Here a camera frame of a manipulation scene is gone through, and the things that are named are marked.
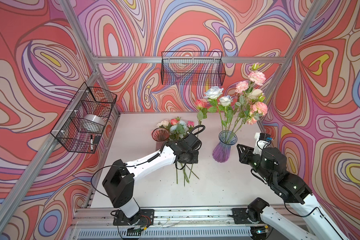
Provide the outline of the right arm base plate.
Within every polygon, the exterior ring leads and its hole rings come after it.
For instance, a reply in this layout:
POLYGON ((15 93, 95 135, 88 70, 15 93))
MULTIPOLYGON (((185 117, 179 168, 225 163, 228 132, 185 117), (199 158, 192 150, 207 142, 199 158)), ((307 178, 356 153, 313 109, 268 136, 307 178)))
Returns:
POLYGON ((232 218, 235 224, 257 224, 258 213, 252 208, 232 208, 232 218))

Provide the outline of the blue white rose stem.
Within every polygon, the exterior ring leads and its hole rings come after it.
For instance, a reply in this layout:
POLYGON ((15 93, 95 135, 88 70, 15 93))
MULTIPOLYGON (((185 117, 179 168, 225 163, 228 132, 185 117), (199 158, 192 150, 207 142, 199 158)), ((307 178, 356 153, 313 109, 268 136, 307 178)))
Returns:
POLYGON ((225 143, 228 143, 228 131, 230 130, 234 115, 232 103, 233 98, 230 95, 220 97, 218 100, 218 110, 221 117, 222 130, 227 131, 224 135, 225 143))

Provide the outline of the pink carnation stem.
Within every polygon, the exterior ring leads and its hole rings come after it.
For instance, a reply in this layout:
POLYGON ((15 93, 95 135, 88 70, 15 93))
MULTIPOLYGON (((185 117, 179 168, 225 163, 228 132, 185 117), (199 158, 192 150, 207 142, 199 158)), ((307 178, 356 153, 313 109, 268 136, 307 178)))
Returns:
POLYGON ((239 108, 246 106, 247 104, 253 104, 255 102, 263 102, 266 97, 259 87, 263 86, 266 82, 266 76, 260 71, 260 64, 255 63, 250 68, 248 79, 239 82, 236 85, 237 101, 235 103, 236 112, 239 112, 239 108))

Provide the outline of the light blue carnation stem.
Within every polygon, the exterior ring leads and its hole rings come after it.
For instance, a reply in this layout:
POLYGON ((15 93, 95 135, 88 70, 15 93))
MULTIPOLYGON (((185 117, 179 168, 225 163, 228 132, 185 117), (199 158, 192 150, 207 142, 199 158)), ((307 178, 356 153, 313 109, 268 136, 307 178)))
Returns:
POLYGON ((180 122, 176 126, 170 127, 170 139, 171 140, 180 140, 184 137, 186 130, 187 130, 187 124, 185 121, 180 120, 180 122))

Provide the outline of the red pink rose stem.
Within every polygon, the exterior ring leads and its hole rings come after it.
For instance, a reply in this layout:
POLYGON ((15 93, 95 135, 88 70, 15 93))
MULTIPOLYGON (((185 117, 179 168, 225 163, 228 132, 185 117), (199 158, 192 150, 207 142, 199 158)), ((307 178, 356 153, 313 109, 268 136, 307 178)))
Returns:
POLYGON ((180 120, 181 120, 180 118, 171 119, 171 125, 176 126, 180 122, 180 120))

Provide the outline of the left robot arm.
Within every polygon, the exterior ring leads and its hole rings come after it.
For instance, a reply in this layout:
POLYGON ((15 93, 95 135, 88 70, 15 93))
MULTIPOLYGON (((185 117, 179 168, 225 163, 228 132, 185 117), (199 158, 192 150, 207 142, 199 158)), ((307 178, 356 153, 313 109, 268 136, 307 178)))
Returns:
POLYGON ((201 140, 192 133, 180 140, 168 141, 156 152, 135 161, 124 163, 115 161, 105 176, 102 186, 114 208, 121 210, 124 216, 132 219, 141 208, 134 200, 135 183, 147 175, 169 165, 198 163, 201 140))

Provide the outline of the large salmon pink rose stem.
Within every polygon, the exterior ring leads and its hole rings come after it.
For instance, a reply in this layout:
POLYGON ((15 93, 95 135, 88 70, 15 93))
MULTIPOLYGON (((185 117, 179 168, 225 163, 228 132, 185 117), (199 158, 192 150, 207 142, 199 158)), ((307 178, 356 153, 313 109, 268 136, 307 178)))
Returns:
POLYGON ((197 113, 197 120, 198 120, 198 125, 202 124, 202 120, 207 118, 207 103, 208 101, 206 99, 200 99, 200 100, 196 100, 195 104, 198 110, 197 113))

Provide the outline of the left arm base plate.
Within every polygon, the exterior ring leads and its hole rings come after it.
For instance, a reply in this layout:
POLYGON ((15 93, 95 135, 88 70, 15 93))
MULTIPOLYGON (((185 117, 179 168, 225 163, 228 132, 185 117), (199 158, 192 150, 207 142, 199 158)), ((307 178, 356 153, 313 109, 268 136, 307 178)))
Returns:
POLYGON ((114 217, 114 226, 140 226, 149 227, 154 223, 154 209, 140 209, 135 215, 128 218, 123 211, 115 210, 111 212, 114 217))

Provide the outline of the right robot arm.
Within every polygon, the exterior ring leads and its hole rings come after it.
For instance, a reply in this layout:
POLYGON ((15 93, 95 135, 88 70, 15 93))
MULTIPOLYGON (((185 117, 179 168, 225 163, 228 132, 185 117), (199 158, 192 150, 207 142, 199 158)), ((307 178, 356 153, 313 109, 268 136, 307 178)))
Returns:
POLYGON ((321 207, 305 181, 287 171, 287 158, 277 148, 237 145, 239 161, 249 165, 255 177, 283 200, 286 210, 302 218, 311 232, 293 223, 262 198, 256 198, 243 214, 233 209, 237 221, 264 223, 289 240, 346 240, 347 236, 321 207))

